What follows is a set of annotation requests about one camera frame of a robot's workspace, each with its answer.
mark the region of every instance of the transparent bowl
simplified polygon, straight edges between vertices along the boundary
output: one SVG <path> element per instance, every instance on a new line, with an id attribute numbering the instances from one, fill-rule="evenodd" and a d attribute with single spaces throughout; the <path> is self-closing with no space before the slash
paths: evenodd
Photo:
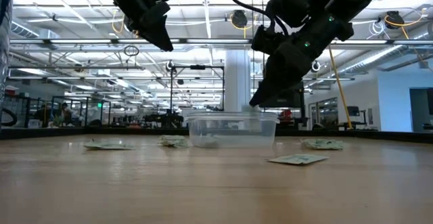
<path id="1" fill-rule="evenodd" d="M 202 148 L 271 145 L 279 123 L 276 114 L 266 112 L 202 112 L 185 120 L 192 144 Z"/>

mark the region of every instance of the white ceiling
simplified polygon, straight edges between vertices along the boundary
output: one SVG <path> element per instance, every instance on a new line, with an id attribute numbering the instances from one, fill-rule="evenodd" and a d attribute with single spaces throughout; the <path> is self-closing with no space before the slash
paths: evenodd
<path id="1" fill-rule="evenodd" d="M 90 22 L 94 21 L 110 21 L 111 19 L 121 19 L 122 12 L 118 12 L 118 9 L 112 5 L 112 0 L 63 0 L 68 5 L 71 5 L 74 10 L 83 18 Z M 252 3 L 252 0 L 240 0 L 245 3 Z M 266 4 L 267 0 L 254 0 L 255 4 L 260 5 L 261 3 Z M 194 25 L 189 26 L 173 26 L 167 25 L 167 31 L 172 39 L 176 38 L 230 38 L 230 39 L 243 39 L 244 31 L 235 29 L 230 21 L 226 22 L 225 17 L 229 17 L 230 14 L 235 9 L 243 9 L 239 6 L 236 6 L 232 0 L 208 0 L 209 4 L 209 19 L 211 21 L 210 25 L 210 34 L 206 30 L 205 24 L 205 7 L 204 0 L 170 0 L 168 2 L 170 4 L 171 10 L 168 12 L 168 22 L 170 24 L 174 24 L 175 22 L 194 22 Z M 374 0 L 371 4 L 362 11 L 354 20 L 354 24 L 357 22 L 365 22 L 377 20 L 379 16 L 383 17 L 388 10 L 398 10 L 401 15 L 405 18 L 406 22 L 412 22 L 418 20 L 419 18 L 419 7 L 424 4 L 433 3 L 433 0 Z M 61 0 L 14 0 L 14 18 L 17 21 L 22 22 L 26 27 L 32 30 L 38 30 L 40 28 L 46 28 L 52 30 L 59 34 L 61 38 L 65 39 L 77 39 L 77 38 L 86 38 L 86 39 L 96 39 L 96 38 L 114 38 L 113 33 L 115 33 L 112 29 L 112 24 L 95 24 L 96 29 L 91 29 L 86 24 L 76 23 L 79 19 L 67 8 L 65 8 L 62 4 Z M 256 14 L 253 14 L 250 11 L 246 11 L 247 16 L 250 21 L 254 20 Z M 40 19 L 44 18 L 52 18 L 55 14 L 56 18 L 67 19 L 69 22 L 59 21 L 54 22 L 53 20 L 40 22 Z M 417 24 L 408 27 L 410 31 L 412 28 L 416 28 L 421 26 L 428 21 L 428 15 L 433 14 L 433 8 L 428 8 L 424 12 L 424 18 L 418 22 Z M 262 16 L 257 16 L 257 21 L 261 22 Z M 121 23 L 114 23 L 117 29 L 120 29 Z M 369 31 L 369 26 L 372 23 L 366 24 L 356 24 L 354 25 L 355 35 L 354 39 L 366 39 L 371 36 Z M 254 25 L 251 29 L 248 29 L 245 32 L 245 37 L 251 39 L 255 30 L 257 29 L 257 25 Z M 387 30 L 388 35 L 392 38 L 401 37 L 402 33 L 400 30 Z M 121 33 L 116 33 L 120 38 L 133 38 L 131 33 L 123 30 Z M 158 63 L 160 66 L 159 69 L 164 69 L 164 65 L 166 61 L 173 60 L 178 65 L 186 65 L 186 64 L 209 64 L 210 63 L 210 54 L 209 48 L 196 48 L 191 49 L 189 51 L 184 52 L 171 52 L 171 53 L 162 53 L 159 51 L 151 51 L 148 54 Z M 220 66 L 223 65 L 223 60 L 225 59 L 225 50 L 228 47 L 224 48 L 212 48 L 212 56 L 214 60 L 214 65 Z M 353 58 L 356 55 L 365 52 L 364 50 L 352 50 L 352 51 L 344 51 L 344 50 L 335 50 L 334 55 L 336 56 L 337 63 L 343 64 L 349 61 L 349 58 Z M 253 51 L 249 51 L 250 57 L 253 56 Z M 47 61 L 48 56 L 46 53 L 30 53 L 31 56 Z M 54 57 L 58 58 L 62 55 L 62 53 L 55 53 Z M 121 59 L 124 61 L 127 60 L 125 55 L 120 53 Z M 104 65 L 112 65 L 115 66 L 120 65 L 119 59 L 111 52 L 97 52 L 97 53 L 73 53 L 68 56 L 69 59 L 82 62 L 83 64 L 87 64 L 90 60 L 91 62 L 98 62 L 99 66 Z M 145 57 L 143 54 L 139 54 L 136 60 L 138 64 L 145 67 L 147 70 L 151 72 L 158 73 L 158 69 L 149 61 L 149 58 Z M 318 58 L 318 60 L 322 64 L 326 64 L 329 62 L 329 54 L 327 51 Z M 254 52 L 254 61 L 258 63 L 263 62 L 263 54 L 259 52 Z M 71 64 L 72 62 L 67 59 L 61 59 L 57 65 L 65 65 Z M 113 70 L 113 74 L 117 76 L 125 76 L 129 74 L 132 76 L 133 73 L 137 73 L 136 70 Z M 185 71 L 186 75 L 197 74 L 196 71 Z M 202 71 L 198 73 L 198 75 L 202 76 L 216 76 L 210 70 Z M 140 83 L 145 83 L 148 85 L 159 85 L 155 82 L 145 82 L 145 81 L 131 81 L 136 85 L 140 85 Z M 196 86 L 197 83 L 192 84 L 186 83 L 184 86 Z M 220 81 L 213 81 L 211 85 L 220 85 Z"/>

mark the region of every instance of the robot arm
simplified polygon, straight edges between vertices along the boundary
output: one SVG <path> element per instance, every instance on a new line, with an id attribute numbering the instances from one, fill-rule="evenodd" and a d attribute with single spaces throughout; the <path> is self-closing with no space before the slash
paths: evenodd
<path id="1" fill-rule="evenodd" d="M 126 27 L 141 38 L 164 51 L 172 51 L 173 45 L 165 29 L 170 7 L 168 0 L 114 0 L 125 14 Z"/>
<path id="2" fill-rule="evenodd" d="M 273 26 L 260 26 L 252 48 L 269 54 L 264 80 L 250 101 L 257 106 L 299 81 L 311 69 L 311 63 L 335 39 L 353 36 L 350 21 L 371 0 L 270 0 L 266 15 L 281 18 L 292 28 L 290 35 L 275 33 Z"/>

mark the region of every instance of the ceiling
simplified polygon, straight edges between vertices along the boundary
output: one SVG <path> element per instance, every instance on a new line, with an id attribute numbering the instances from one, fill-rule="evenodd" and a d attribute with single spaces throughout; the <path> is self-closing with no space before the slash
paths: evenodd
<path id="1" fill-rule="evenodd" d="M 261 5 L 263 3 L 265 5 L 268 0 L 240 1 L 249 4 L 253 3 L 264 9 L 265 6 L 261 7 Z M 230 15 L 235 9 L 243 8 L 236 6 L 232 0 L 207 0 L 207 6 L 204 5 L 204 2 L 205 0 L 170 0 L 168 2 L 171 10 L 167 14 L 166 28 L 170 38 L 251 39 L 258 25 L 263 22 L 266 24 L 268 21 L 261 15 L 245 10 L 250 23 L 254 25 L 251 25 L 251 28 L 248 30 L 239 30 L 231 24 Z M 407 27 L 410 36 L 413 29 L 423 26 L 430 21 L 429 16 L 433 14 L 433 8 L 430 8 L 430 3 L 432 2 L 433 0 L 373 0 L 352 21 L 355 30 L 355 35 L 352 39 L 401 39 L 402 32 L 400 29 L 388 30 L 382 28 L 380 26 L 382 24 L 374 24 L 379 17 L 383 18 L 386 12 L 390 10 L 399 11 L 406 23 L 418 21 L 413 26 Z M 14 21 L 16 23 L 36 33 L 41 33 L 42 30 L 50 30 L 62 39 L 115 39 L 117 37 L 120 39 L 134 39 L 135 35 L 122 27 L 122 17 L 122 12 L 113 5 L 113 0 L 14 0 Z M 13 34 L 12 38 L 22 39 L 21 36 L 16 34 Z M 79 50 L 77 48 L 79 46 L 59 45 L 58 50 L 53 52 L 51 58 L 49 58 L 49 54 L 45 51 L 39 51 L 37 46 L 12 45 L 12 51 L 16 55 L 25 55 L 27 58 L 32 58 L 32 61 L 31 59 L 15 60 L 15 64 L 13 63 L 12 65 L 23 66 L 27 64 L 40 66 L 41 64 L 48 64 L 49 61 L 55 61 L 54 66 L 74 66 L 75 64 L 83 64 L 84 66 L 88 64 L 111 67 L 124 66 L 121 69 L 112 68 L 109 71 L 106 70 L 105 73 L 117 77 L 164 77 L 168 76 L 165 66 L 169 60 L 172 60 L 177 66 L 188 66 L 191 64 L 223 66 L 225 62 L 225 50 L 246 49 L 248 55 L 251 58 L 254 57 L 252 75 L 261 77 L 263 62 L 267 59 L 267 55 L 252 51 L 247 45 L 233 47 L 231 45 L 191 46 L 179 44 L 175 45 L 175 51 L 170 53 L 160 52 L 152 45 L 142 45 L 139 46 L 141 52 L 135 57 L 128 57 L 124 54 L 123 49 L 125 46 L 84 46 L 96 48 L 96 51 L 87 53 L 75 51 L 65 55 L 67 49 Z M 333 50 L 338 66 L 349 63 L 353 58 L 365 52 L 364 47 L 353 47 L 350 50 Z M 328 64 L 328 52 L 325 51 L 317 60 L 321 64 Z M 130 69 L 130 66 L 139 66 L 142 69 Z M 329 70 L 330 66 L 322 66 L 322 69 Z M 96 70 L 74 72 L 60 69 L 48 70 L 48 72 L 59 76 L 96 76 L 97 73 Z M 207 76 L 214 79 L 209 81 L 185 81 L 184 85 L 175 86 L 221 88 L 222 81 L 218 79 L 219 75 L 218 72 L 211 69 L 201 71 L 186 69 L 179 76 Z M 308 74 L 307 76 L 314 77 L 317 74 Z M 97 81 L 96 83 L 91 81 L 91 83 L 99 90 L 113 91 L 117 89 L 116 86 L 107 86 L 103 81 Z M 146 93 L 167 92 L 164 88 L 165 85 L 162 85 L 158 81 L 131 80 L 127 81 L 127 83 Z M 185 102 L 186 95 L 182 96 L 185 97 L 179 98 L 179 103 Z M 197 98 L 203 98 L 200 105 L 206 105 L 210 102 L 218 104 L 221 96 L 212 96 L 212 99 L 209 99 L 205 98 L 205 95 L 202 94 L 197 96 Z"/>

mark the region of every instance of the table surface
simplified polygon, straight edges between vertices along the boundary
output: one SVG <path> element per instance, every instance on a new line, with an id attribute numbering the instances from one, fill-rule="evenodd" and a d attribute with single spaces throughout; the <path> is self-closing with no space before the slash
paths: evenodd
<path id="1" fill-rule="evenodd" d="M 133 151 L 86 151 L 96 140 Z M 83 135 L 0 141 L 6 223 L 431 223 L 433 147 L 340 138 L 344 150 L 161 148 L 157 137 Z M 329 159 L 267 162 L 288 154 Z"/>

